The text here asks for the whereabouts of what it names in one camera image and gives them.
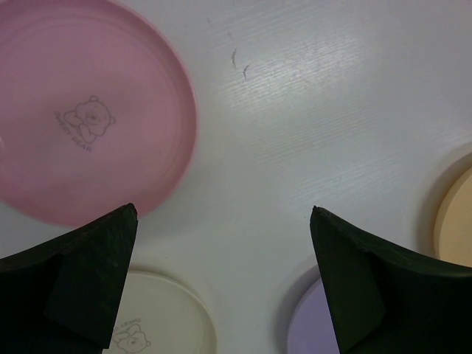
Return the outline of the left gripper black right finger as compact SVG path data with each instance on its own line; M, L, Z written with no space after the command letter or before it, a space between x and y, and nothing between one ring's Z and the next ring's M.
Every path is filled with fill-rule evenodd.
M470 353L471 268L314 207L310 233L341 353Z

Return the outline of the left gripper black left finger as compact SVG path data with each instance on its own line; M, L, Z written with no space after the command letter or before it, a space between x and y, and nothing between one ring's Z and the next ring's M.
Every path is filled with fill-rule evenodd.
M138 226L133 204L1 259L2 353L111 344Z

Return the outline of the cream plastic plate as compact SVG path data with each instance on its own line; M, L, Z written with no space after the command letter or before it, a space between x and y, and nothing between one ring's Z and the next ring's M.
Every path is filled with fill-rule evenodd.
M129 271L111 343L104 353L216 353L213 321L202 301L162 275Z

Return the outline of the orange plastic plate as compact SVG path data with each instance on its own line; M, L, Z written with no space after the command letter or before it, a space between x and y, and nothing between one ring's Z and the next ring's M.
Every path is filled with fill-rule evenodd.
M461 266L471 266L471 154L440 175L437 213L433 227L435 256Z

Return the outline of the pink plastic bear plate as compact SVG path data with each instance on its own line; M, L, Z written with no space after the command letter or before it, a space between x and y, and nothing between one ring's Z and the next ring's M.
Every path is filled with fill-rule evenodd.
M194 90L176 53L117 1L1 3L1 201L81 226L152 212L188 170Z

